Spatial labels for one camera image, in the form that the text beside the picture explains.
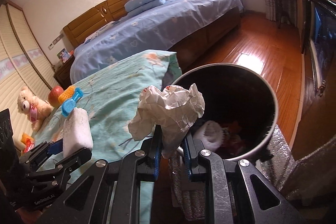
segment white sponge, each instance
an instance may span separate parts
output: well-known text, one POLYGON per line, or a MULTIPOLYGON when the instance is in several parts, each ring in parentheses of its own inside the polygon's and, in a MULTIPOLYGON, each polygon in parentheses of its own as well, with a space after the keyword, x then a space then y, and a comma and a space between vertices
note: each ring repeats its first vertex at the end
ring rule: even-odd
POLYGON ((93 149, 89 118, 85 109, 75 107, 64 121, 63 156, 67 157, 83 147, 93 149))

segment wooden dresser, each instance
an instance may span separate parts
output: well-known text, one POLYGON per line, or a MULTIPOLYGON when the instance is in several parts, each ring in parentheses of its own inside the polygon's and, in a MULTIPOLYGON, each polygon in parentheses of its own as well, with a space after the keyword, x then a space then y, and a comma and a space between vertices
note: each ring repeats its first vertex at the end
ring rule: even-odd
POLYGON ((57 80, 57 82, 59 82, 64 90, 71 85, 70 68, 74 60, 74 56, 70 57, 70 59, 65 62, 54 74, 54 78, 57 80))

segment wooden headboard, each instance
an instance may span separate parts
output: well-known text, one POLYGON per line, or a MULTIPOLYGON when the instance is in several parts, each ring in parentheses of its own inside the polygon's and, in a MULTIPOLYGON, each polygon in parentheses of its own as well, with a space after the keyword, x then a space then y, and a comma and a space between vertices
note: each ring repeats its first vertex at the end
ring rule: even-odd
POLYGON ((84 43, 85 39, 111 21, 125 16, 124 5, 128 0, 105 0, 87 10, 63 28, 64 33, 74 48, 84 43))

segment blue gripper pad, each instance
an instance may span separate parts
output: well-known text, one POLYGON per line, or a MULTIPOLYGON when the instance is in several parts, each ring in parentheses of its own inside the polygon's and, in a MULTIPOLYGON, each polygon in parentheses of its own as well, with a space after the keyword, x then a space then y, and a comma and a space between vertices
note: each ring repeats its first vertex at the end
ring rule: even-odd
POLYGON ((154 167, 154 178, 157 180, 159 172, 160 172, 160 160, 162 153, 162 143, 158 145, 155 152, 155 167, 154 167))
POLYGON ((184 154, 185 171, 188 175, 188 179, 190 180, 192 176, 192 167, 191 167, 189 146, 188 146, 188 141, 186 137, 184 137, 184 139, 182 140, 182 148, 183 148, 183 154, 184 154))
POLYGON ((73 96, 70 99, 65 100, 65 102, 62 104, 63 116, 68 117, 70 112, 76 107, 76 103, 78 102, 78 100, 82 97, 83 97, 82 90, 80 88, 75 88, 73 96))

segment stuffed toy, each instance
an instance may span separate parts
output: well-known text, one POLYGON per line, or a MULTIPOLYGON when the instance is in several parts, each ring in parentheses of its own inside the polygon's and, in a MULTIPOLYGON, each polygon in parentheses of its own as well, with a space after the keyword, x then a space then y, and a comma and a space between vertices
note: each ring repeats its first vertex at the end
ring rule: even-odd
POLYGON ((27 115, 27 119, 32 122, 31 128, 37 132, 40 130, 44 119, 53 111, 53 107, 47 102, 35 96, 28 87, 22 87, 17 98, 19 113, 27 115))

